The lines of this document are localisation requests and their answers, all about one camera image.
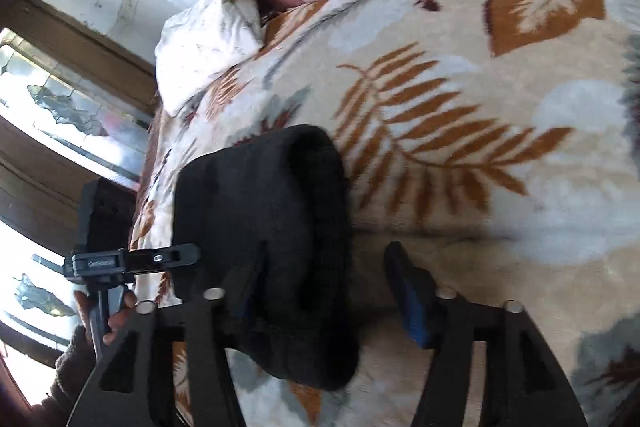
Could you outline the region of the dark knitted sleeve forearm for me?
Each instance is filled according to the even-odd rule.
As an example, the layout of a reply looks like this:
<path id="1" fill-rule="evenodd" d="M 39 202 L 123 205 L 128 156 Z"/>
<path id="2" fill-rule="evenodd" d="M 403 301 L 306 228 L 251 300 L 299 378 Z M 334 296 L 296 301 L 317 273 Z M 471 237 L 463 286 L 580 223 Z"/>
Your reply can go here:
<path id="1" fill-rule="evenodd" d="M 67 350 L 55 362 L 55 377 L 47 398 L 30 408 L 29 426 L 65 427 L 95 366 L 93 345 L 85 327 L 78 326 Z"/>

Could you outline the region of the person's left hand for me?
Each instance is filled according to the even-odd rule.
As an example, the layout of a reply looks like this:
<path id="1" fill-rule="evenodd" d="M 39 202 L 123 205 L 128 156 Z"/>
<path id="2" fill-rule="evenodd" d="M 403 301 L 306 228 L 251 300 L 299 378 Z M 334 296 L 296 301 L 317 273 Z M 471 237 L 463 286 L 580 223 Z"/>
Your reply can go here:
<path id="1" fill-rule="evenodd" d="M 90 303 L 88 296 L 83 291 L 74 291 L 74 298 L 79 312 L 82 325 L 85 327 L 87 343 L 93 343 L 90 327 Z M 124 327 L 134 309 L 136 309 L 137 296 L 133 291 L 127 289 L 122 302 L 122 309 L 110 316 L 107 321 L 108 327 L 111 329 L 106 333 L 102 340 L 109 346 L 116 338 L 117 333 Z"/>

